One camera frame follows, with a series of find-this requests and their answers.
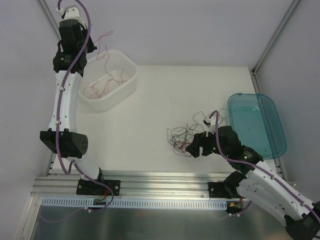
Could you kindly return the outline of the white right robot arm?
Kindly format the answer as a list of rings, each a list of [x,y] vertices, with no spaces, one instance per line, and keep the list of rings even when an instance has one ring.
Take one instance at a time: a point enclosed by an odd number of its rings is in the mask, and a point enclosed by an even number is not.
[[[185,150],[193,157],[218,154],[235,170],[209,191],[221,198],[243,197],[260,206],[284,225],[294,240],[312,240],[320,232],[320,204],[296,191],[252,148],[241,143],[230,126],[215,133],[196,133]]]

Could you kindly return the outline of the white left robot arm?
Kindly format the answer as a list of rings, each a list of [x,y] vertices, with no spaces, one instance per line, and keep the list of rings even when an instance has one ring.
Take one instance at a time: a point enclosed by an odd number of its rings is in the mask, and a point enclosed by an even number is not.
[[[62,171],[69,175],[72,167],[80,173],[76,194],[105,195],[101,169],[88,153],[89,140],[77,131],[77,93],[87,64],[87,53],[96,50],[86,26],[76,19],[59,24],[60,41],[53,58],[56,91],[52,118],[48,129],[40,132],[40,140],[56,154]]]

